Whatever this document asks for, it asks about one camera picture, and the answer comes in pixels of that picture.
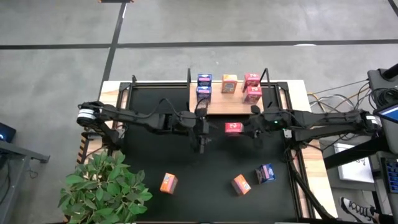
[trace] concrete floor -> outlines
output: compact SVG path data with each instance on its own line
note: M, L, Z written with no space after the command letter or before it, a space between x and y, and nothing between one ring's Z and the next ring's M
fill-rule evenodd
M3 0L0 45L109 44L119 9L95 0ZM398 39L387 0L137 1L127 5L119 43L353 39ZM51 154L44 166L31 162L39 177L26 178L12 223L62 219L59 190L75 166L81 132L76 106L98 96L107 56L108 49L0 50L0 122L17 129L17 145ZM109 79L182 80L188 67L220 79L268 67L272 79L303 79L315 92L397 62L398 44L117 49ZM361 85L320 96L350 96ZM333 194L372 202L360 191Z

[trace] black table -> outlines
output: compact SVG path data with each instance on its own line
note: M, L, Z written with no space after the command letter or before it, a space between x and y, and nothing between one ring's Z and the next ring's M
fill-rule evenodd
M266 107L270 101L280 106L276 91L263 88ZM128 107L148 113L161 98L168 98L177 111L187 110L189 95L184 88L137 88L129 97ZM165 104L161 113L171 113ZM264 148L255 150L245 137L224 136L225 122L242 122L245 115L209 116L212 141L204 154L195 154L185 136L156 136L136 126L128 126L123 146L125 163L131 170L146 172L144 183L154 195L146 204L150 209L139 221L169 222L287 222L297 218L298 195L291 182L287 164L282 162L285 149L283 133L264 138ZM277 180L259 185L254 169L271 163ZM160 192L164 174L176 175L173 195ZM238 196L231 181L242 174L252 189Z

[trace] small box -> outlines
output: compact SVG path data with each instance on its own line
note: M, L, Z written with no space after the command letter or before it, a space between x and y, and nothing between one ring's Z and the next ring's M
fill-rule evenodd
M238 84L238 77L236 75L223 75L222 93L234 93L236 85Z
M198 74L198 86L211 86L212 74Z
M242 174L232 180L232 186L238 195L245 195L251 189L250 185L246 182Z
M260 75L256 73L246 73L244 74L244 80L242 84L242 92L246 90L248 86L257 87L260 84Z
M248 86L243 93L243 103L255 105L261 98L262 91L260 87Z
M166 173L164 175L162 185L160 186L160 191L173 194L177 182L178 180L173 174Z
M237 136L243 132L242 123L225 123L225 133L229 136Z
M197 101L201 99L208 99L209 103L211 101L211 87L209 86L198 86L197 87Z
M261 165L256 169L256 174L260 184L276 180L271 164Z

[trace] green leaves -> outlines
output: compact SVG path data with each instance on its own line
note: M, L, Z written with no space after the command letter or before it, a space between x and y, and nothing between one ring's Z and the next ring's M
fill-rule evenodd
M107 216L107 215L110 215L112 212L113 212L113 208L103 208L101 210L96 211L94 214Z
M120 168L115 167L109 174L108 181L114 180L120 174Z
M93 189L96 186L97 186L97 182L91 180L91 181L86 181L86 182L82 182L82 183L77 184L76 185L76 190L81 190L81 189L84 189L84 188Z
M114 157L95 154L66 177L58 207L71 217L70 223L131 223L147 210L144 202L152 194L142 183L145 172L131 173L124 160L121 152Z
M115 183L110 183L108 184L108 186L106 187L106 191L113 195L116 196L117 194L120 193L120 186L118 184Z
M126 156L123 155L120 151L116 152L114 157L116 160L116 164L121 164L126 158Z
M102 200L103 196L104 196L104 190L102 188L99 188L96 193L95 196L97 197L97 200Z
M143 192L139 196L145 202L152 198L152 194L149 192Z
M65 182L68 185L72 185L72 184L77 184L77 183L81 183L85 181L82 177L79 177L78 175L69 175L67 176L67 179L65 180Z
M136 175L136 182L142 182L145 178L145 172L143 170L138 171Z
M95 206L95 204L88 198L85 198L85 204L92 209L97 209L97 206Z
M143 205L136 205L135 203L132 203L129 207L130 212L133 215L138 215L138 214L142 214L144 212L147 211L147 207L143 206Z
M59 201L59 203L58 203L58 208L59 208L61 205L63 205L63 204L69 203L69 201L70 201L71 198L72 198L71 195L64 195L64 196L60 199L60 201Z

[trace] shoe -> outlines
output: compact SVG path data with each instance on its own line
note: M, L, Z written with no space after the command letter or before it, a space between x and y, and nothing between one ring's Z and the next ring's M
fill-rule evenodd
M340 207L344 210L344 212L354 216L357 222L372 223L374 221L374 207L365 208L344 197L340 197Z

